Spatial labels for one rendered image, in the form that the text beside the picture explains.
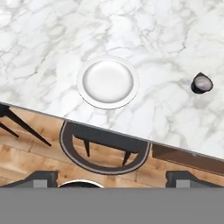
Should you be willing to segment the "black yogurt container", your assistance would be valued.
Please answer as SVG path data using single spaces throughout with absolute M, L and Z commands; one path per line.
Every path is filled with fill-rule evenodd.
M 191 84 L 191 89 L 195 94 L 204 94 L 214 87 L 212 80 L 203 73 L 198 73 Z

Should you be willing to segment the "black bar stool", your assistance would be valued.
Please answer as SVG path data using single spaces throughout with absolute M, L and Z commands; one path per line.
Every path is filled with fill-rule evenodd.
M 122 165 L 120 167 L 106 167 L 87 161 L 75 149 L 73 137 L 84 142 L 88 156 L 90 156 L 91 143 L 123 151 L 124 157 Z M 112 176 L 123 175 L 140 168 L 146 162 L 151 147 L 150 142 L 139 138 L 124 136 L 115 132 L 107 132 L 106 130 L 69 121 L 64 121 L 62 124 L 59 133 L 59 142 L 66 156 L 79 167 L 89 172 Z
M 10 110 L 9 106 L 3 105 L 0 103 L 0 118 L 2 117 L 10 118 L 14 123 L 18 124 L 24 130 L 28 131 L 32 135 L 34 135 L 37 139 L 42 141 L 44 144 L 51 146 L 49 142 L 47 142 L 37 131 L 35 131 L 31 126 L 29 126 L 26 122 L 24 122 L 20 117 L 18 117 L 14 112 Z

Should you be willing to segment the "white round plate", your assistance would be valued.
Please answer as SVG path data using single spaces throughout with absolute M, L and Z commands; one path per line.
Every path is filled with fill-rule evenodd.
M 100 56 L 83 64 L 77 75 L 80 96 L 98 109 L 119 109 L 137 95 L 139 77 L 126 60 Z

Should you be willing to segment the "dark brown island panel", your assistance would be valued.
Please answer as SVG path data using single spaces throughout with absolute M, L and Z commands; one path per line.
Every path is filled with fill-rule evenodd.
M 190 152 L 172 149 L 157 144 L 152 145 L 152 157 L 224 176 L 224 161 L 210 157 L 193 155 Z

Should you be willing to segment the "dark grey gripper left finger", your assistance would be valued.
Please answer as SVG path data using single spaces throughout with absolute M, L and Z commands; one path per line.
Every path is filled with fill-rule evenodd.
M 19 181 L 4 185 L 4 187 L 18 188 L 57 188 L 57 171 L 34 171 L 28 177 Z

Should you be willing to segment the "black round stool seat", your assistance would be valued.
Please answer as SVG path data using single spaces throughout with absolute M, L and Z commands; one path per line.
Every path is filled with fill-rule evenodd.
M 74 188 L 103 188 L 103 185 L 87 179 L 70 180 L 60 185 L 60 187 Z

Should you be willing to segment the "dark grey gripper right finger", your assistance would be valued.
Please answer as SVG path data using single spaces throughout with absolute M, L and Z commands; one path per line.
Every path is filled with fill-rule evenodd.
M 167 171 L 165 177 L 166 188 L 221 188 L 221 185 L 196 178 L 189 171 Z

